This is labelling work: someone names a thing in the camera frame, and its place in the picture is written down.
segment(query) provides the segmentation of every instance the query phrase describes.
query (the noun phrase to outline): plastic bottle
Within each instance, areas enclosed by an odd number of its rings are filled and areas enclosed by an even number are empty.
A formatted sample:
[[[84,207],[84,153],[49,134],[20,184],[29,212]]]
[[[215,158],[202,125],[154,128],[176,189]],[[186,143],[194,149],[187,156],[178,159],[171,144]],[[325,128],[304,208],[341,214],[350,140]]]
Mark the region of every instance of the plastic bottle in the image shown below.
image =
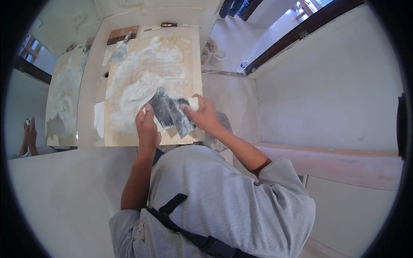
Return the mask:
[[[242,71],[248,66],[249,61],[243,61],[242,63],[240,63],[240,65],[237,67],[237,73],[242,73]]]

